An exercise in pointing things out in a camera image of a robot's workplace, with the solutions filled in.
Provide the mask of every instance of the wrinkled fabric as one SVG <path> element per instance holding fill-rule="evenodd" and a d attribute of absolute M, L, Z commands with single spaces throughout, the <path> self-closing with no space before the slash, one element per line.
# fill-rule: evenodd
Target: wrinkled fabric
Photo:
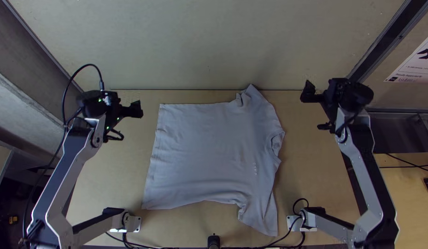
<path fill-rule="evenodd" d="M 161 104 L 143 209 L 215 201 L 277 236 L 272 187 L 284 137 L 274 107 L 253 85 L 231 102 Z"/>

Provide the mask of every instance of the tabletop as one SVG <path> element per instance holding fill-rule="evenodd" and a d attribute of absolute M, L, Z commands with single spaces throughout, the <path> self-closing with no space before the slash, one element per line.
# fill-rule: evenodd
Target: tabletop
<path fill-rule="evenodd" d="M 122 142 L 110 141 L 84 166 L 75 187 L 67 219 L 72 225 L 101 214 L 106 207 L 127 208 L 142 217 L 139 233 L 128 240 L 156 247 L 206 247 L 207 237 L 220 236 L 224 247 L 263 246 L 275 240 L 237 219 L 238 207 L 216 202 L 199 202 L 170 210 L 141 210 L 159 104 L 206 104 L 229 102 L 233 90 L 119 90 L 123 105 L 141 100 L 144 117 L 126 118 L 117 125 L 125 135 Z M 286 215 L 298 198 L 311 206 L 324 207 L 328 214 L 355 223 L 358 207 L 334 136 L 318 130 L 327 122 L 321 106 L 301 103 L 300 91 L 262 91 L 274 105 L 286 132 L 273 187 L 278 210 L 278 236 L 287 232 Z M 396 163 L 381 158 L 382 163 Z M 384 169 L 386 182 L 396 184 L 396 169 Z M 395 193 L 390 190 L 393 199 Z M 280 244 L 295 245 L 301 234 L 293 232 Z M 305 245 L 340 243 L 319 231 L 307 233 Z M 103 234 L 88 245 L 123 246 Z"/>

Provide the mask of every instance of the black wire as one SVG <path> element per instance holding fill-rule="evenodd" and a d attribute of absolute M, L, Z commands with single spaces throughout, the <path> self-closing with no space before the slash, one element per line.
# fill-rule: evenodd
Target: black wire
<path fill-rule="evenodd" d="M 298 245 L 295 246 L 280 246 L 280 245 L 274 245 L 274 246 L 269 246 L 268 248 L 283 248 L 283 249 L 292 249 L 292 248 L 301 248 L 303 246 L 303 243 L 305 242 L 306 239 L 306 233 L 305 232 L 301 232 L 301 242 Z"/>
<path fill-rule="evenodd" d="M 352 117 L 350 117 L 348 120 L 346 120 L 340 127 L 338 127 L 338 129 L 335 130 L 335 134 L 337 134 L 338 136 L 341 136 L 341 132 L 343 131 L 343 129 L 346 128 L 346 126 L 350 122 L 352 122 L 359 114 L 360 114 L 360 112 L 357 112 Z"/>
<path fill-rule="evenodd" d="M 392 158 L 394 158 L 394 159 L 396 159 L 398 161 L 401 161 L 401 162 L 407 163 L 409 165 L 412 165 L 412 166 L 387 166 L 387 167 L 380 167 L 381 169 L 390 169 L 390 168 L 420 168 L 422 170 L 428 171 L 428 169 L 423 168 L 423 167 L 427 167 L 428 164 L 425 164 L 425 165 L 416 165 L 416 164 L 413 164 L 413 163 L 408 162 L 406 160 L 403 160 L 401 158 L 398 158 L 396 156 L 393 156 L 393 155 L 391 155 L 389 153 L 386 153 L 386 155 L 388 155 L 388 156 L 390 156 L 390 157 L 392 157 Z"/>
<path fill-rule="evenodd" d="M 62 96 L 62 117 L 63 117 L 63 125 L 66 125 L 66 117 L 65 117 L 65 98 L 66 98 L 66 92 L 68 91 L 68 88 L 70 87 L 72 81 L 74 80 L 74 78 L 77 76 L 77 74 L 83 70 L 85 67 L 88 66 L 92 66 L 94 68 L 96 68 L 97 72 L 99 73 L 99 78 L 100 78 L 100 90 L 105 90 L 105 85 L 103 83 L 103 79 L 102 79 L 102 74 L 100 73 L 100 69 L 94 65 L 94 64 L 85 64 L 83 66 L 81 66 L 79 69 L 77 69 L 71 76 L 70 80 L 68 81 L 68 84 L 66 85 L 65 91 L 63 92 L 63 96 Z"/>
<path fill-rule="evenodd" d="M 119 239 L 119 238 L 116 238 L 116 237 L 114 237 L 114 236 L 112 236 L 111 234 L 109 234 L 108 232 L 105 232 L 106 233 L 106 235 L 108 235 L 109 237 L 111 237 L 111 238 L 113 238 L 113 239 L 115 239 L 115 240 L 117 240 L 117 241 L 120 241 L 120 242 L 123 242 L 123 243 L 126 243 L 126 244 L 130 244 L 130 245 L 133 245 L 133 246 L 139 246 L 139 247 L 143 247 L 143 248 L 148 248 L 148 249 L 160 249 L 160 248 L 157 248 L 157 247 L 150 247 L 150 246 L 145 246 L 145 245 L 142 245 L 142 244 L 136 244 L 136 243 L 132 243 L 132 242 L 125 242 L 125 241 L 123 241 L 122 239 Z"/>
<path fill-rule="evenodd" d="M 307 207 L 307 208 L 309 207 L 309 201 L 308 201 L 306 198 L 299 198 L 299 199 L 298 199 L 298 200 L 296 200 L 296 201 L 293 203 L 293 205 L 292 205 L 292 212 L 293 212 L 295 215 L 299 215 L 298 213 L 296 213 L 296 212 L 295 212 L 295 206 L 297 205 L 297 203 L 298 203 L 299 201 L 305 201 L 305 202 L 306 202 L 306 207 Z"/>
<path fill-rule="evenodd" d="M 295 222 L 297 222 L 297 220 L 299 220 L 299 219 L 302 219 L 302 218 L 301 218 L 301 217 L 297 217 L 297 218 L 292 222 L 292 225 L 289 227 L 289 231 L 287 231 L 287 234 L 286 234 L 285 236 L 283 236 L 283 237 L 281 237 L 281 238 L 279 238 L 279 239 L 275 240 L 274 242 L 269 243 L 269 244 L 267 244 L 267 245 L 265 245 L 265 246 L 262 246 L 262 247 L 256 247 L 256 249 L 265 249 L 265 248 L 270 248 L 271 246 L 273 246 L 273 245 L 275 245 L 276 243 L 278 243 L 278 242 L 282 241 L 283 239 L 285 239 L 285 238 L 286 238 L 286 237 L 291 233 L 292 228 L 293 228 L 293 225 L 295 224 Z"/>

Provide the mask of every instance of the beige wall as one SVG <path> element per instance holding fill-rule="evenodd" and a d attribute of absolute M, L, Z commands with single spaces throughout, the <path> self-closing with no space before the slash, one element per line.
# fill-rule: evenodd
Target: beige wall
<path fill-rule="evenodd" d="M 301 89 L 345 77 L 404 0 L 9 0 L 72 73 L 112 89 Z M 98 87 L 87 69 L 77 82 Z"/>
<path fill-rule="evenodd" d="M 371 106 L 428 108 L 428 84 L 383 82 L 428 37 L 428 12 L 363 82 L 375 93 Z"/>

